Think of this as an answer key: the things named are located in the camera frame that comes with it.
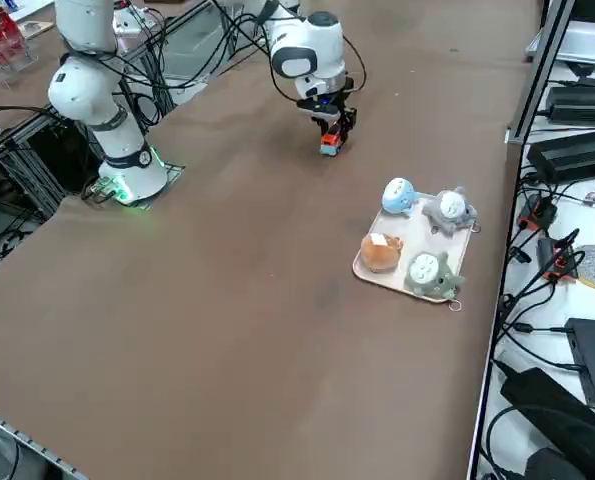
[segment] metal frame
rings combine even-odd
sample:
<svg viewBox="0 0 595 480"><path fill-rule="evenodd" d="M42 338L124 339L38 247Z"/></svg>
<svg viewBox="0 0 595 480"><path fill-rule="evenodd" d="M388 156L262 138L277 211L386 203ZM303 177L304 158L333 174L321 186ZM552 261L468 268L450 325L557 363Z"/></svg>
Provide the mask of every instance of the metal frame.
<svg viewBox="0 0 595 480"><path fill-rule="evenodd" d="M548 18L546 25L542 31L542 39L539 44L537 55L534 58L533 66L530 75L524 85L522 95L519 101L517 112L513 122L508 130L507 143L507 168L512 171L507 172L508 178L512 180L513 191L516 189L517 181L519 179L519 166L523 157L523 149L530 133L535 113L539 108L539 103L546 87L546 82L550 76L557 52L561 46L564 34L568 28L570 17L572 13L575 0L553 0L548 11ZM514 210L516 199L513 197L511 202L511 213L509 217L512 225L512 210ZM507 232L506 250L510 243L510 228ZM499 284L499 294L503 293L503 286L506 276L506 264ZM478 462L479 462L479 447L481 445L484 419L486 415L486 406L488 401L490 377L492 375L491 359L494 355L493 342L497 336L500 325L497 324L497 310L493 317L493 328L488 343L488 352L486 355L486 367L482 379L482 389L479 397L479 404L477 407L477 417L475 423L475 431L470 448L470 460L468 463L468 472L466 478L474 480L477 478Z"/></svg>
<svg viewBox="0 0 595 480"><path fill-rule="evenodd" d="M35 442L31 437L21 433L19 430L14 428L12 425L0 418L0 429L11 435L17 442L24 445L25 447L33 450L39 456L45 458L56 467L61 468L64 472L72 475L77 480L88 480L84 474L77 470L72 465L66 463L61 457L55 455L53 452L48 450L46 447Z"/></svg>
<svg viewBox="0 0 595 480"><path fill-rule="evenodd" d="M575 0L553 0L548 9L548 18L542 31L539 48L509 128L507 137L509 143L519 145L526 143L546 82L568 28L574 5Z"/></svg>

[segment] blue plush toy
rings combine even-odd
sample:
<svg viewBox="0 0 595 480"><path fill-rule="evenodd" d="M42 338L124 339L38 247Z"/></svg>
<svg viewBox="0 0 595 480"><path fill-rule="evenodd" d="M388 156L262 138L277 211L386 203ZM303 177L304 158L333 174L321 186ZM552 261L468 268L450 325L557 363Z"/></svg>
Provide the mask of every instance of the blue plush toy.
<svg viewBox="0 0 595 480"><path fill-rule="evenodd" d="M393 178L381 197L382 208L393 215L410 215L413 204L419 199L413 184L405 178Z"/></svg>

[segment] green plush toy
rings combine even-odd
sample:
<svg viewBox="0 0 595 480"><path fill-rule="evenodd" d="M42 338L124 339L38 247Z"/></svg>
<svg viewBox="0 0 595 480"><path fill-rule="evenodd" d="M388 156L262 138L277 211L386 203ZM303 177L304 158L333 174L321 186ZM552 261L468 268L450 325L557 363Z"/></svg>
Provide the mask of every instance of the green plush toy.
<svg viewBox="0 0 595 480"><path fill-rule="evenodd" d="M434 255L422 252L413 258L408 267L406 286L418 297L454 300L457 287L466 281L453 274L448 266L448 253Z"/></svg>

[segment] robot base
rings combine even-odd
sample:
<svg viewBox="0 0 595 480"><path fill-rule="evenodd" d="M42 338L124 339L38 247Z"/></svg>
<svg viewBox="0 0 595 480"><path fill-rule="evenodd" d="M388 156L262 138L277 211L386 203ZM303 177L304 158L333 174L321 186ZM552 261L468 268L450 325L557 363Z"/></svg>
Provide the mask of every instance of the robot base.
<svg viewBox="0 0 595 480"><path fill-rule="evenodd" d="M99 178L105 191L114 191L119 203L130 205L159 193L168 182L168 172L154 148L152 161L145 168L114 168L106 162L99 167Z"/></svg>

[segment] brown table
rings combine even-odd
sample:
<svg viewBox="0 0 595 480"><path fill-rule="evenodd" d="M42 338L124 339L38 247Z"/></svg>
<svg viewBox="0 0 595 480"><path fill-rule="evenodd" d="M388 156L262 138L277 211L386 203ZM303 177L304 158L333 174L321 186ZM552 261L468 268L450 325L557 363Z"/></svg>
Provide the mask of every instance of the brown table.
<svg viewBox="0 0 595 480"><path fill-rule="evenodd" d="M91 479L466 471L514 181L504 128L538 12L315 3L370 73L342 155L319 156L258 54L151 132L187 166L153 210L68 199L0 266L0 416ZM463 184L480 213L460 313L352 275L399 175Z"/></svg>

